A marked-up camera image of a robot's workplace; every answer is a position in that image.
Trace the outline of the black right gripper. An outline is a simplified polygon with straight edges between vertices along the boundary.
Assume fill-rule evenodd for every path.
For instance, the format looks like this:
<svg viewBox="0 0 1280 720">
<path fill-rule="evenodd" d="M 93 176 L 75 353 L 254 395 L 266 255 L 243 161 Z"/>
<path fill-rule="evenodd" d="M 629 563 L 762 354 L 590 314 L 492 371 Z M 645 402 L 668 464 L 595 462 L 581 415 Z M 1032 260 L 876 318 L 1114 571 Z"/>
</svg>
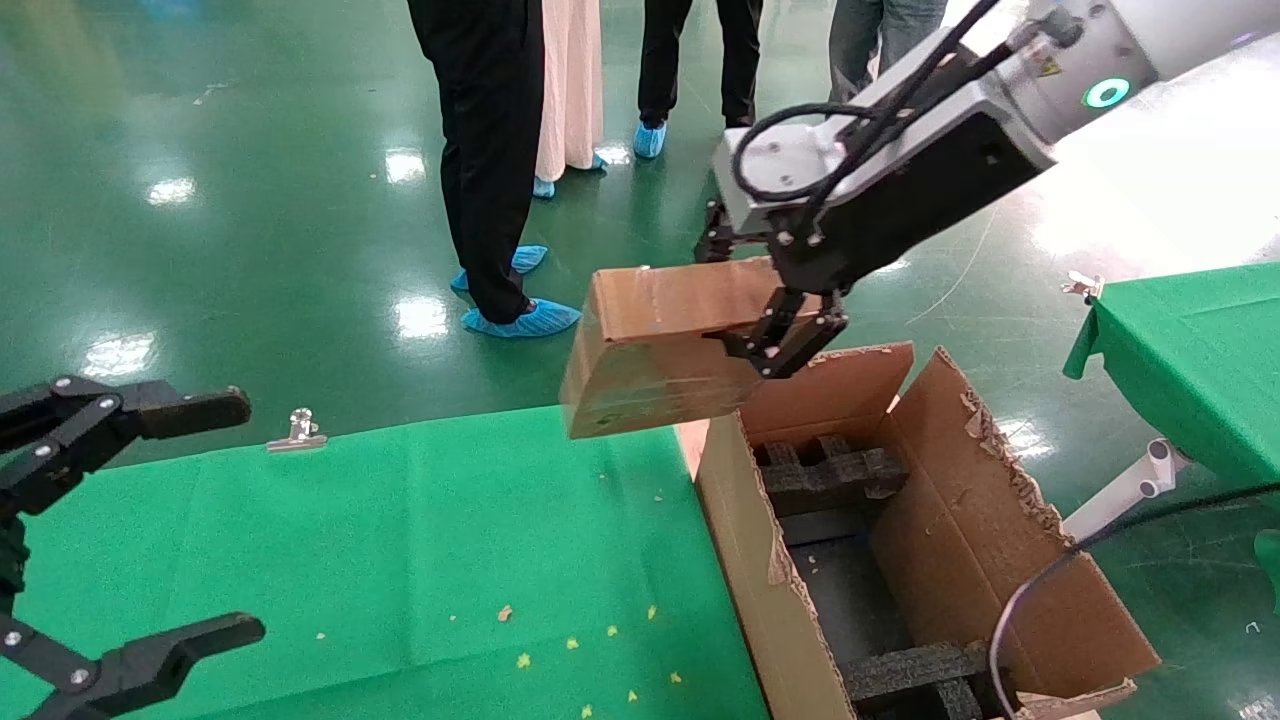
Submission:
<svg viewBox="0 0 1280 720">
<path fill-rule="evenodd" d="M 812 245 L 771 243 L 782 284 L 748 333 L 714 331 L 708 340 L 750 364 L 763 379 L 788 379 L 849 325 L 844 296 L 852 284 L 906 251 L 965 220 L 1039 176 L 1047 163 L 1025 155 L 983 111 L 925 143 L 905 164 L 819 215 Z M 724 263 L 767 232 L 740 233 L 719 200 L 705 204 L 698 263 Z"/>
</svg>

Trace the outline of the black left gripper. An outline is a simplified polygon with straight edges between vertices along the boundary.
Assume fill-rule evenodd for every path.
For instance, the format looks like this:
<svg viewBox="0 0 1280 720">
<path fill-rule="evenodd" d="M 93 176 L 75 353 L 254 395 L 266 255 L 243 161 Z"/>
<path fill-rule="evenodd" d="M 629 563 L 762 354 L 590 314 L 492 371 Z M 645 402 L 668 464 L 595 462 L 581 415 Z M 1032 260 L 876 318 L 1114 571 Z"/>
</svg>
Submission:
<svg viewBox="0 0 1280 720">
<path fill-rule="evenodd" d="M 3 396 L 0 601 L 26 589 L 29 547 L 20 514 L 40 515 L 138 439 L 170 439 L 239 427 L 251 404 L 234 386 L 183 395 L 165 380 L 106 386 L 61 375 Z M 114 719 L 173 700 L 196 664 L 262 641 L 257 618 L 229 612 L 128 641 L 88 659 L 3 615 L 3 656 L 50 684 L 28 719 Z"/>
</svg>

